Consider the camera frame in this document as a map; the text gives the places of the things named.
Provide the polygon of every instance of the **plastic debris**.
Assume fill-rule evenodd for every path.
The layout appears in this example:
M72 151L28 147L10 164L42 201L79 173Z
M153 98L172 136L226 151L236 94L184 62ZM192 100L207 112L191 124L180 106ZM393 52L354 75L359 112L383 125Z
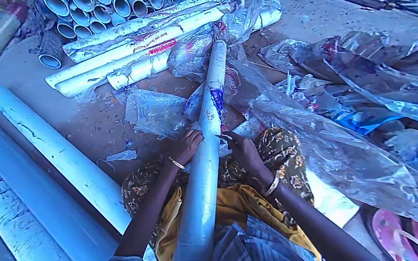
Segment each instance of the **plastic debris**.
M126 150L120 153L110 155L106 158L106 161L116 161L116 160L131 160L136 159L136 151Z
M134 130L177 139L188 125L183 115L187 99L147 90L131 90L127 95L125 120Z
M267 127L282 127L292 131L301 140L308 168L323 182L346 196L418 221L417 170L352 130L305 110L247 62L242 47L231 51L230 55L238 59L229 59L229 66L243 79L231 104L247 117L250 129L261 131ZM328 56L338 57L332 53ZM318 61L327 65L322 57L307 59L299 62Z

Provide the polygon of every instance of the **stack of pipes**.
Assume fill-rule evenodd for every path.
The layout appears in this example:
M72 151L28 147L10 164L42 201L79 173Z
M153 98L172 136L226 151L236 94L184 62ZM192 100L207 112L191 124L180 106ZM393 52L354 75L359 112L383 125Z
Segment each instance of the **stack of pipes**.
M95 33L143 17L164 6L164 0L44 0L58 17L57 29L67 39Z
M149 6L157 9L162 7L161 3L161 0L150 0ZM125 21L125 16L130 16L127 4L125 0L113 2L115 10L118 10L111 15L115 28L107 29L106 26L106 29L102 28L99 33L82 39L79 37L77 41L63 46L67 56L78 64L46 77L49 86L64 96L73 98L108 81L118 90L164 71L168 68L170 50L179 38L191 34L207 23L219 20L224 14L232 11L233 6L242 6L244 1L186 0L148 15L144 15L144 9L141 13L138 7L134 8L133 4L132 15L138 18ZM275 8L261 12L254 31L277 22L281 14L282 12ZM114 23L114 16L122 18L119 22L122 24Z

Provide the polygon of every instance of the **blue ink marking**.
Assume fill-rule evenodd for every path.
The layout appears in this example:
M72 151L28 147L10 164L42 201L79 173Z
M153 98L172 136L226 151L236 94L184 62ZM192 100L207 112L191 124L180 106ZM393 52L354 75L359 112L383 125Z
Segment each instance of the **blue ink marking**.
M217 108L217 113L219 114L220 121L222 121L222 112L225 110L224 91L222 88L212 89L209 87L209 92L212 97L212 101Z

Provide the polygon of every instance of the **woman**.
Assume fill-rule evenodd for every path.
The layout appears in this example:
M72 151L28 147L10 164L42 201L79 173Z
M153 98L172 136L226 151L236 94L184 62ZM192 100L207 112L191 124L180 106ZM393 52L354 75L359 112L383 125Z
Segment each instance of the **woman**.
M219 164L212 260L316 260L320 255L328 261L377 260L313 207L296 135L269 128L254 145L234 132L223 134L233 157ZM203 140L201 131L187 131L162 166L147 164L137 172L144 180L132 174L124 181L122 193L133 221L111 260L141 260L150 237L151 243L157 238L158 257L171 259L182 203L180 188L163 210L159 232L156 223L172 183L184 185L185 175L179 172L179 165L189 162Z

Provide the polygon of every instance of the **pipe opening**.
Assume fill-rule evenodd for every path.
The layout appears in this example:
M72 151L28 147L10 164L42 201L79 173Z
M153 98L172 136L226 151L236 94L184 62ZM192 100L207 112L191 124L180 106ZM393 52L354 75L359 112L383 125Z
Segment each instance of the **pipe opening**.
M83 27L83 26L76 26L74 29L75 34L80 38L80 39L84 39L87 38L88 36L93 35L90 31L90 29Z
M137 0L133 2L133 13L138 17L143 17L148 14L148 7L143 1Z
M58 31L62 34L62 36L72 39L75 38L75 32L73 28L66 24L58 24Z
M93 13L96 19L98 19L102 23L109 23L111 21L111 16L106 14L105 8L103 6L95 6Z
M90 19L88 17L88 15L82 10L82 9L77 9L77 10L71 10L70 14L72 15L73 20L84 27L87 27L90 25Z
M101 33L102 31L106 31L106 26L98 21L93 21L91 22L91 30L93 33Z
M91 0L73 0L73 2L79 9L82 9L85 12L93 11L94 3Z
M53 69L58 69L61 67L61 61L49 54L42 54L38 57L38 59L41 62L41 64L43 64L46 67Z
M56 15L69 15L69 7L67 6L67 3L61 0L45 0L45 4Z
M161 9L164 6L164 0L151 0L151 6L154 9Z
M130 5L125 0L115 0L114 8L118 15L122 17L127 17L130 15Z

